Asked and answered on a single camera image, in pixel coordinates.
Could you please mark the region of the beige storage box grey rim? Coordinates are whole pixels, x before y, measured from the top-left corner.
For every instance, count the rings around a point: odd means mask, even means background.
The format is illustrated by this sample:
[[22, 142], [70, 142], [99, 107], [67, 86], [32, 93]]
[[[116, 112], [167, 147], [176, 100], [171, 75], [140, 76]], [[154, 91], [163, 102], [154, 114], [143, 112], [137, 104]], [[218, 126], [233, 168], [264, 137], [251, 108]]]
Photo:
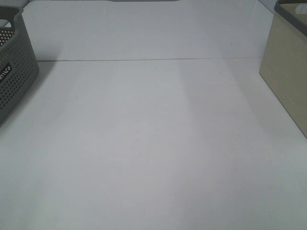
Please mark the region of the beige storage box grey rim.
[[307, 2], [278, 0], [260, 75], [297, 127], [307, 134]]

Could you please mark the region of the grey perforated plastic basket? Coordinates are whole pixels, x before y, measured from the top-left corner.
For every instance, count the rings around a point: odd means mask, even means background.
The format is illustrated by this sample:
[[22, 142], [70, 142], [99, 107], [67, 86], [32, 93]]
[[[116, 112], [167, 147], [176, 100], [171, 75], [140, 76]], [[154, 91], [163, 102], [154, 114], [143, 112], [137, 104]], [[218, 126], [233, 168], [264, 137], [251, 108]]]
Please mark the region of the grey perforated plastic basket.
[[0, 122], [3, 123], [24, 98], [39, 74], [23, 9], [1, 6], [0, 18], [11, 27], [0, 28]]

